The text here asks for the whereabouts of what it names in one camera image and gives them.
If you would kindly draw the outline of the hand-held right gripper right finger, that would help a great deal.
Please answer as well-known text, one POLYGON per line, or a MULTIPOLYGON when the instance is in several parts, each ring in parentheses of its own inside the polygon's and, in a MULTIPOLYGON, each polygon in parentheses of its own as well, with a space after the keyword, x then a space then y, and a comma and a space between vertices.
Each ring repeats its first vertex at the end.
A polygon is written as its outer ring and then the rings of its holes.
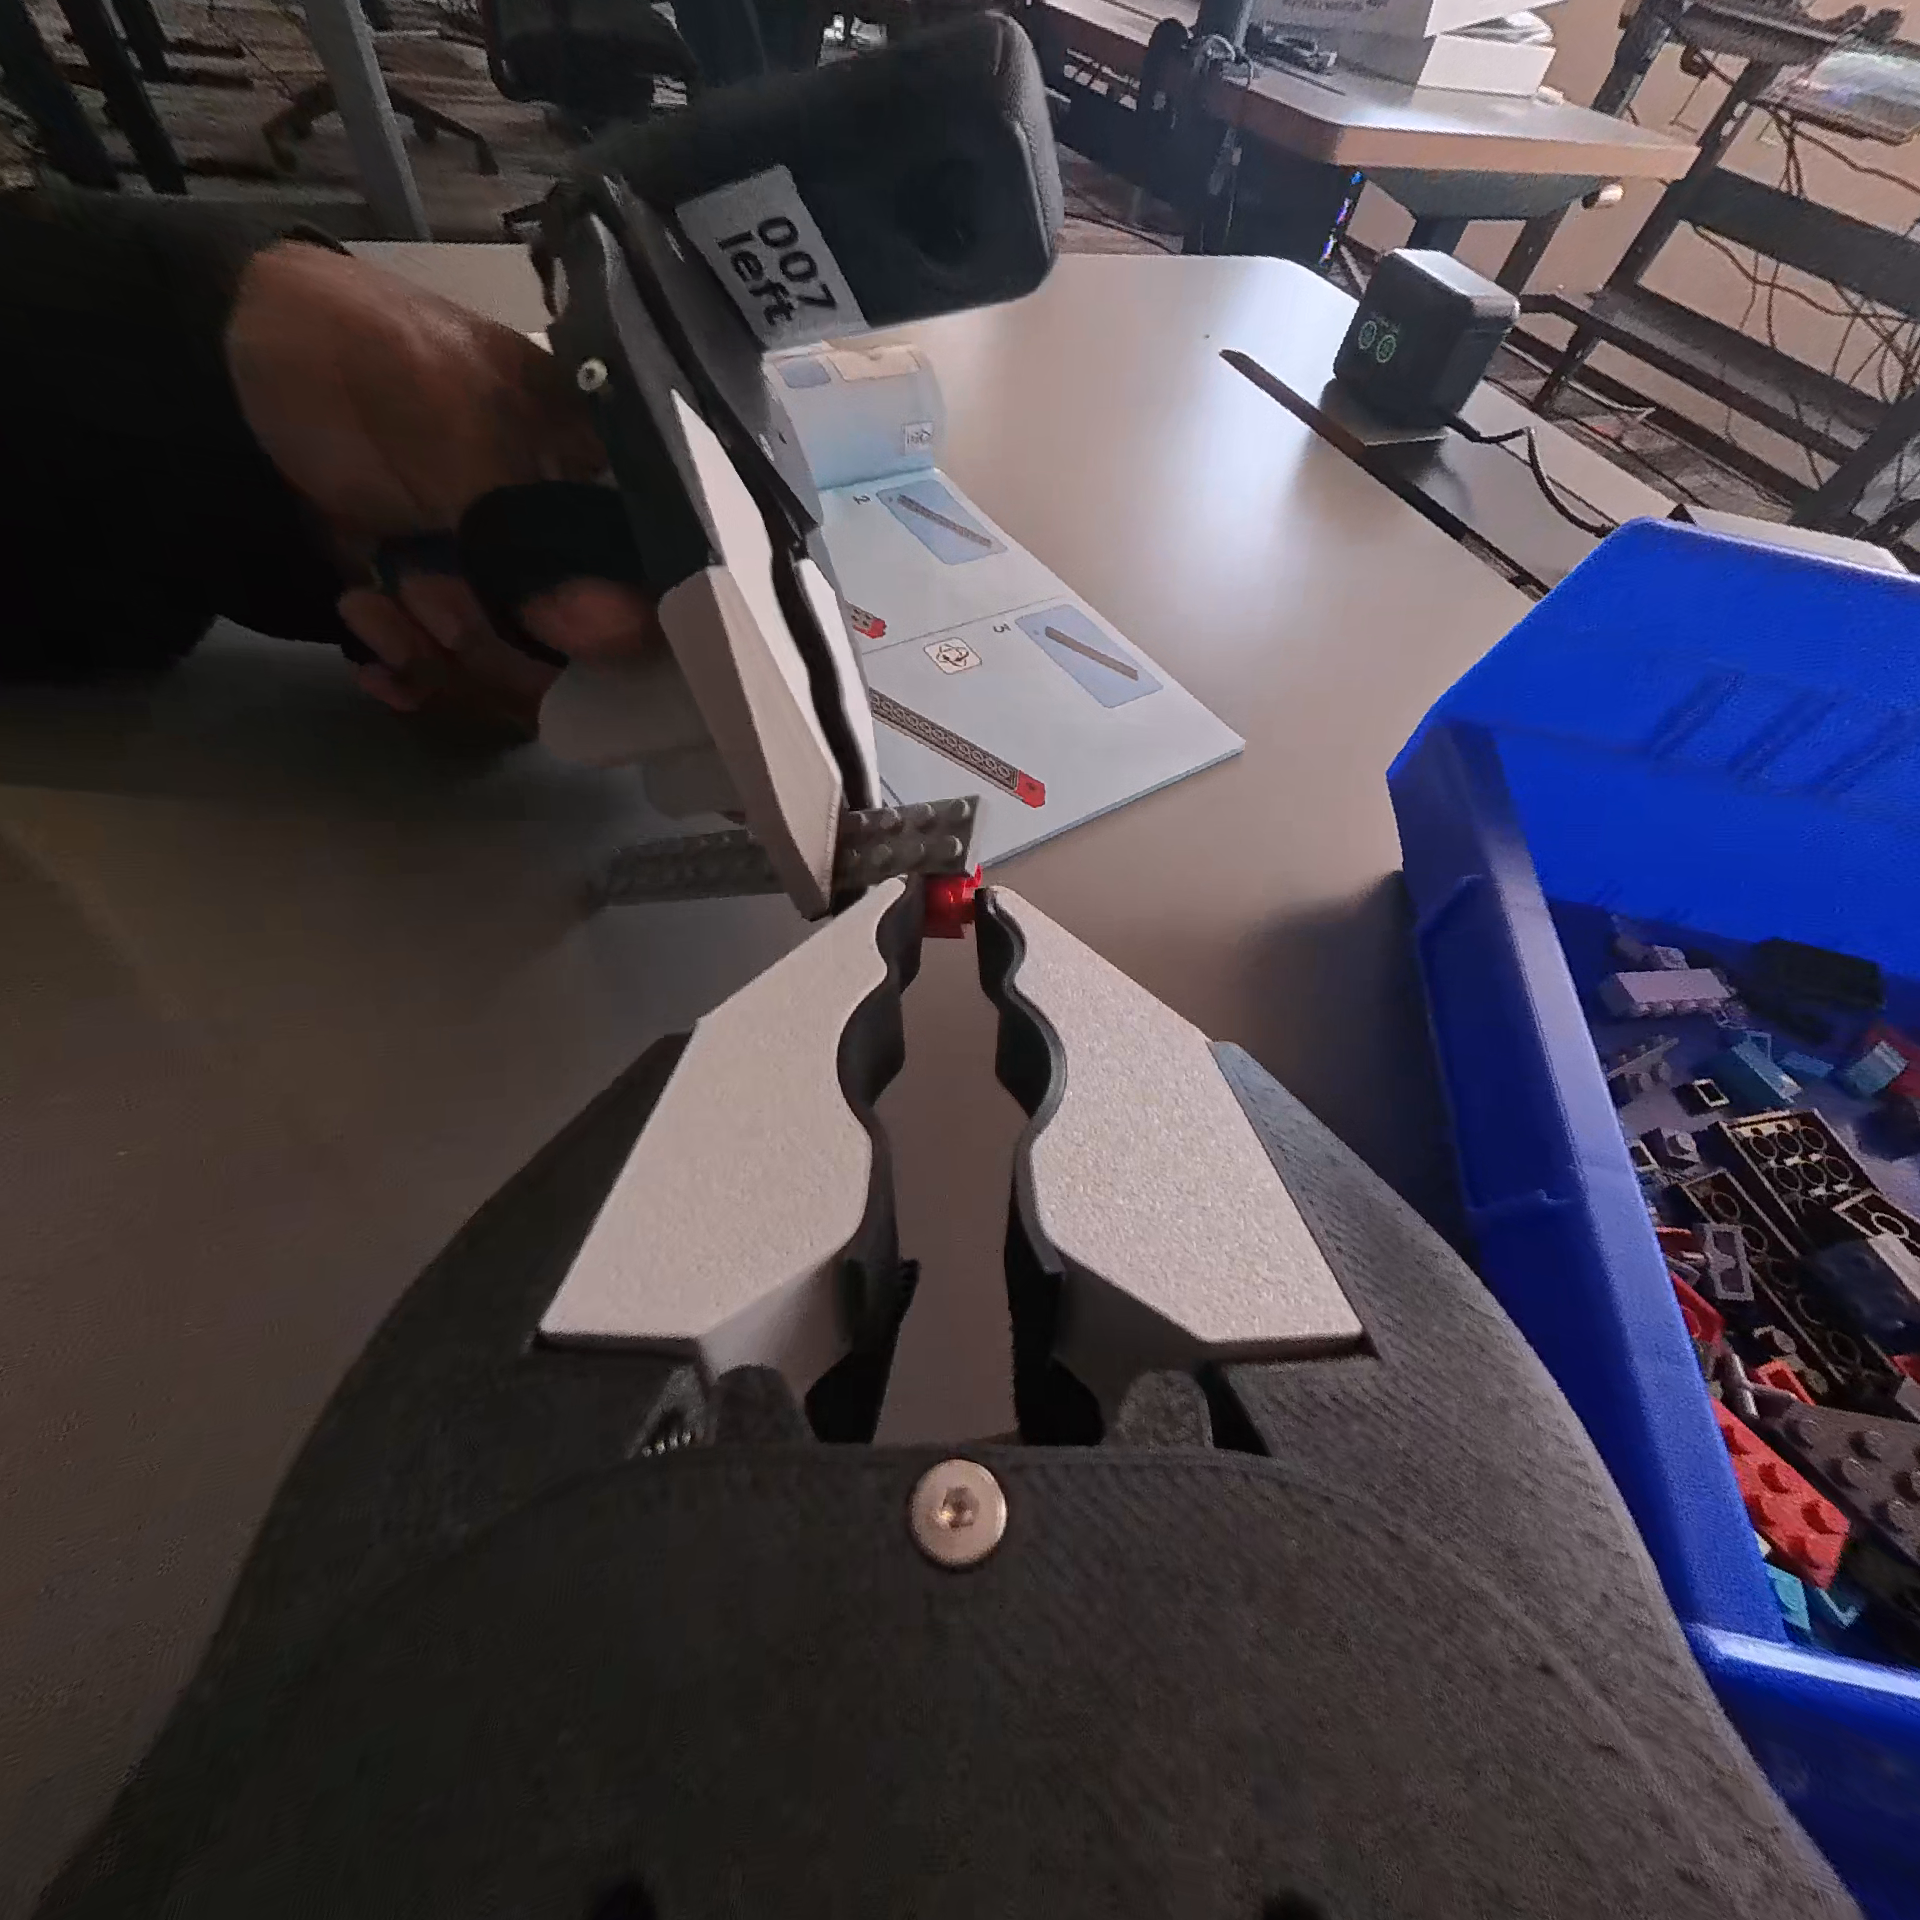
POLYGON ((1152 1376, 1189 1379, 1212 1424, 1227 1366, 1363 1353, 1216 1043, 1008 887, 981 891, 975 931, 1025 1120, 1004 1246, 1019 1438, 1093 1446, 1152 1376))

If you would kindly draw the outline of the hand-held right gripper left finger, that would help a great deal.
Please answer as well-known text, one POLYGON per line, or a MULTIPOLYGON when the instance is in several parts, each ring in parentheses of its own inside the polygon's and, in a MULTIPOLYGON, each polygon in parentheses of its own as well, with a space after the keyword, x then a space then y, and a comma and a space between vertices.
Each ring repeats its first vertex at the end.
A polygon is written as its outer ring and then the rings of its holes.
POLYGON ((693 1026, 544 1344, 769 1369, 825 1441, 875 1438, 919 1281, 877 1118, 919 960, 921 889, 885 880, 693 1026))

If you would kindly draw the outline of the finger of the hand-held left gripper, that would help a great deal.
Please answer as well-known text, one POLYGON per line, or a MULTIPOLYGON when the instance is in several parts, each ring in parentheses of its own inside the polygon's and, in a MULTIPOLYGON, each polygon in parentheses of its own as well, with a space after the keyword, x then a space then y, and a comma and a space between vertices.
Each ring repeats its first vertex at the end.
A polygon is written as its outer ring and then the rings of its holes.
POLYGON ((788 824, 882 805, 869 686, 813 518, 772 507, 772 790, 788 824))
POLYGON ((715 557, 660 591, 664 634, 707 721, 746 824, 807 918, 832 899, 847 778, 777 591, 777 551, 722 440, 682 395, 689 495, 715 557))

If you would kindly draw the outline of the long grey brick plate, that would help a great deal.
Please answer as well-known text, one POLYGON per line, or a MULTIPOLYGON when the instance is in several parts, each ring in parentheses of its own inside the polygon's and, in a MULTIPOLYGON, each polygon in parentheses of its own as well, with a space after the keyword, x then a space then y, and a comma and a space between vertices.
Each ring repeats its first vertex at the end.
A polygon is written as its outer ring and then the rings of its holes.
POLYGON ((689 831, 619 847, 587 881, 593 905, 669 905, 783 896, 805 920, 827 918, 885 880, 971 872, 977 797, 847 809, 827 880, 799 893, 777 875, 748 824, 689 831))

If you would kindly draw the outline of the person's left forearm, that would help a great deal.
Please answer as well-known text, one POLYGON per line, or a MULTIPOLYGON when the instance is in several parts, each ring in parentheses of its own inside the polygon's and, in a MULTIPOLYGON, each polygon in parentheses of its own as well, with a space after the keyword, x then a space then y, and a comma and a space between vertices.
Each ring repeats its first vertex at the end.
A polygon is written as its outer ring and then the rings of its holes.
POLYGON ((363 659, 227 363, 255 256, 317 229, 72 182, 2 195, 2 682, 157 673, 218 618, 363 659))

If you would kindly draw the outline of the grey desk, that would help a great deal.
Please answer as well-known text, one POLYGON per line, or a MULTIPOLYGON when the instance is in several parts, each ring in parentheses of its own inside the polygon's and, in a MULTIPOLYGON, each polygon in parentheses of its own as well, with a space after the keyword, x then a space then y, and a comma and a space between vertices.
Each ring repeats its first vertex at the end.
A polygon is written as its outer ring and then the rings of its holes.
MULTIPOLYGON (((1531 593, 1227 360, 1311 376, 1343 328, 1281 262, 1068 256, 916 338, 957 486, 1243 737, 997 875, 1460 1240, 1386 768, 1531 593)), ((664 830, 248 632, 5 696, 5 1914, 157 1733, 417 1273, 801 936, 783 899, 593 914, 596 856, 664 830)))

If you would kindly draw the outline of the person's left hand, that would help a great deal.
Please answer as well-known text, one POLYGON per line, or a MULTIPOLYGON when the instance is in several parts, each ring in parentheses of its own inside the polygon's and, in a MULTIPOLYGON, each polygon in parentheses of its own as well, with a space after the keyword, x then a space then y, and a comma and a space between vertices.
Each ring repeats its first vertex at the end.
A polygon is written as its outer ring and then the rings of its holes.
POLYGON ((281 241, 251 256, 224 333, 249 432, 328 530, 359 686, 402 713, 450 707, 530 733, 559 667, 497 629, 466 579, 378 584, 383 545, 449 534, 497 489, 593 482, 587 401, 551 353, 359 256, 281 241))

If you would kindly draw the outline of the pale blue instruction booklet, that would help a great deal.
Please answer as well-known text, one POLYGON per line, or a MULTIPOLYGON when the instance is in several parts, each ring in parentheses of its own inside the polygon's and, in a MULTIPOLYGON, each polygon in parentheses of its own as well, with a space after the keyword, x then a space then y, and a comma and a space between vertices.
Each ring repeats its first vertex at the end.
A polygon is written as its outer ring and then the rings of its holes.
POLYGON ((997 863, 1241 753, 949 478, 921 346, 813 344, 767 381, 819 489, 887 802, 975 797, 971 856, 997 863))

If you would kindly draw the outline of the black office chair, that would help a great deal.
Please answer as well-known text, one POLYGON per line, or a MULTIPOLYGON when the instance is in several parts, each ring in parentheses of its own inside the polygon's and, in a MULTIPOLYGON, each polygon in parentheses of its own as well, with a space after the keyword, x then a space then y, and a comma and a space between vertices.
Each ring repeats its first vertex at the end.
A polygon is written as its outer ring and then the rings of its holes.
POLYGON ((696 97, 770 66, 752 2, 481 2, 479 17, 507 101, 595 122, 645 117, 660 79, 696 97))

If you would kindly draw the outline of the blue plastic bin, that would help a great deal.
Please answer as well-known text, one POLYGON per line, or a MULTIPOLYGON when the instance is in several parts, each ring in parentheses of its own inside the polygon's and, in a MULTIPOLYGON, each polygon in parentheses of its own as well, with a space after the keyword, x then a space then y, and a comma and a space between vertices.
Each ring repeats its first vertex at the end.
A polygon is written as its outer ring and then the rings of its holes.
POLYGON ((1916 1667, 1785 1633, 1563 915, 1916 991, 1916 575, 1642 518, 1388 770, 1480 1270, 1620 1485, 1723 1710, 1867 1914, 1916 1914, 1916 1667))

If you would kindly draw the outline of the grey background table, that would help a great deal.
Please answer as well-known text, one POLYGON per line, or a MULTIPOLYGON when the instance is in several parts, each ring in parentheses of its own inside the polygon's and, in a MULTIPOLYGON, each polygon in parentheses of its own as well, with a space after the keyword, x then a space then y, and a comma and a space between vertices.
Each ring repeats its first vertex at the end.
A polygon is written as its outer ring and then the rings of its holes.
POLYGON ((1025 7, 1058 138, 1181 221, 1191 253, 1321 269, 1364 185, 1457 251, 1475 223, 1562 218, 1674 185, 1692 145, 1609 114, 1261 58, 1255 3, 1025 7))

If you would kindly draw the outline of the black box device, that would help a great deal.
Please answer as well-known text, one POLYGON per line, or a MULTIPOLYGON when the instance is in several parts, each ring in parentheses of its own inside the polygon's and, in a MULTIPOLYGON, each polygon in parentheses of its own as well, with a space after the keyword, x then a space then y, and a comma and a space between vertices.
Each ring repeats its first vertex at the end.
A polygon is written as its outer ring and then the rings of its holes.
POLYGON ((1521 298, 1452 253, 1384 253, 1336 351, 1333 384, 1402 432, 1453 423, 1521 320, 1521 298))

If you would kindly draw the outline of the white flat box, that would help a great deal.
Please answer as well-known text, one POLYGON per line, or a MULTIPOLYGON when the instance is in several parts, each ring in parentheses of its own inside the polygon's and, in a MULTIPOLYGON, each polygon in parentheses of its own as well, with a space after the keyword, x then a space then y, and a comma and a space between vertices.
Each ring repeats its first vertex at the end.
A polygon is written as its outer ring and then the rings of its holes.
POLYGON ((1253 22, 1331 49, 1336 67, 1412 88, 1528 97, 1556 54, 1551 3, 1255 2, 1253 22))

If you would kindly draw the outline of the pile of toy bricks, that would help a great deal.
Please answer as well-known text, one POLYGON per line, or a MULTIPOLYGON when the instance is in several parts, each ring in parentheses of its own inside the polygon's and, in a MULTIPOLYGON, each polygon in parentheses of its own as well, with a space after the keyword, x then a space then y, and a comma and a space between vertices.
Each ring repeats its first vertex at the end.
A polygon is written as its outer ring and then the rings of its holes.
POLYGON ((1562 929, 1785 1633, 1916 1667, 1916 991, 1784 936, 1562 929))

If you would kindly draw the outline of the black metal rack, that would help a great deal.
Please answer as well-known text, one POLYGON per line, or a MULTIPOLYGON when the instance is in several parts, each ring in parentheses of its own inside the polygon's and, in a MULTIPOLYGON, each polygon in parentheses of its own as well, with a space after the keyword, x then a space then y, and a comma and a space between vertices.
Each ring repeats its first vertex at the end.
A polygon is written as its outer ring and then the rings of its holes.
POLYGON ((1559 216, 1530 223, 1501 264, 1522 312, 1568 327, 1535 406, 1556 413, 1596 351, 1721 408, 1725 430, 1655 406, 1683 442, 1732 469, 1824 534, 1916 544, 1916 223, 1892 231, 1821 203, 1807 154, 1821 136, 1916 138, 1885 118, 1916 82, 1907 3, 1624 3, 1594 106, 1620 117, 1661 51, 1721 97, 1689 169, 1666 185, 1607 280, 1530 291, 1559 216), (1753 426, 1797 469, 1745 447, 1753 426))

